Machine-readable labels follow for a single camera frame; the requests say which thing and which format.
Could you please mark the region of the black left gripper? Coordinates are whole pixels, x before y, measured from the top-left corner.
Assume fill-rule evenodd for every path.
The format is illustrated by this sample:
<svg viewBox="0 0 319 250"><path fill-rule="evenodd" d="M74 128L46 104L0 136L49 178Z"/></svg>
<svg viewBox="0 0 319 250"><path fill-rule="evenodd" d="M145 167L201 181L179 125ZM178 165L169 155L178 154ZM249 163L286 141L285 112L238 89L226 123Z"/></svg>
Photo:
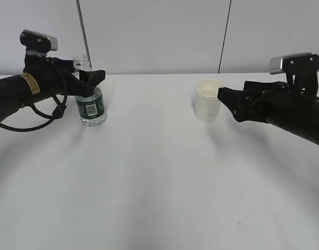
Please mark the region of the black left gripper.
<svg viewBox="0 0 319 250"><path fill-rule="evenodd" d="M72 60L57 57L39 57L26 55L24 57L23 73L32 75L40 86L41 92L49 90L71 95L71 90L77 82L76 96L90 97L94 95L96 87L105 80L106 71L79 70L79 80L72 75L74 66Z"/></svg>

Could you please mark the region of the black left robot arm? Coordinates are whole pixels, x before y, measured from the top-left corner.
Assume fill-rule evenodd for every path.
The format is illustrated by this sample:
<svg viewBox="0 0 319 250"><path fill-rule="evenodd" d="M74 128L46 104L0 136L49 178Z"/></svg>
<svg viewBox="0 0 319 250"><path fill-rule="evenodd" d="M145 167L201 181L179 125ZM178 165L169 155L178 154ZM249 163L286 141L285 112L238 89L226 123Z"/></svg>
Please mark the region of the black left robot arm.
<svg viewBox="0 0 319 250"><path fill-rule="evenodd" d="M56 57L26 55L22 74L0 79L0 128L14 132L31 132L46 127L63 117L69 96L89 97L106 77L104 70L80 71L74 76L72 60ZM52 98L56 108L47 115L35 104ZM47 121L32 128L14 128L3 124L3 120L19 109L30 107Z"/></svg>

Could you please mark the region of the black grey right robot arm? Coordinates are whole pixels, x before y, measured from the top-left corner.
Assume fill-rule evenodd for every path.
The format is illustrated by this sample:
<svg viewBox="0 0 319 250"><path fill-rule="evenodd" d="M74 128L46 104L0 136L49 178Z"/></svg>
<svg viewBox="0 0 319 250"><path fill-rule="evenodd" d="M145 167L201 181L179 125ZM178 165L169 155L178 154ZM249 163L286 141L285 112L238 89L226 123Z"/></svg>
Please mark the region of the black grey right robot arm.
<svg viewBox="0 0 319 250"><path fill-rule="evenodd" d="M243 90L221 87L217 98L237 122L272 124L319 145L319 98L298 94L285 82L246 81Z"/></svg>

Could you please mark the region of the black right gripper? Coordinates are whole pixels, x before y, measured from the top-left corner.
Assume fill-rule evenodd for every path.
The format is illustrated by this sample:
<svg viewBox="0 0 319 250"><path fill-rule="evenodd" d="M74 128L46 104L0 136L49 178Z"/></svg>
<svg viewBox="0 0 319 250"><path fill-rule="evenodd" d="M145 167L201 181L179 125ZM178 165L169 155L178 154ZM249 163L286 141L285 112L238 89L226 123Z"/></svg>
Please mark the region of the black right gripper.
<svg viewBox="0 0 319 250"><path fill-rule="evenodd" d="M317 100L317 96L296 94L288 83L246 81L243 91L221 87L217 98L236 121L265 123L272 113L289 115Z"/></svg>

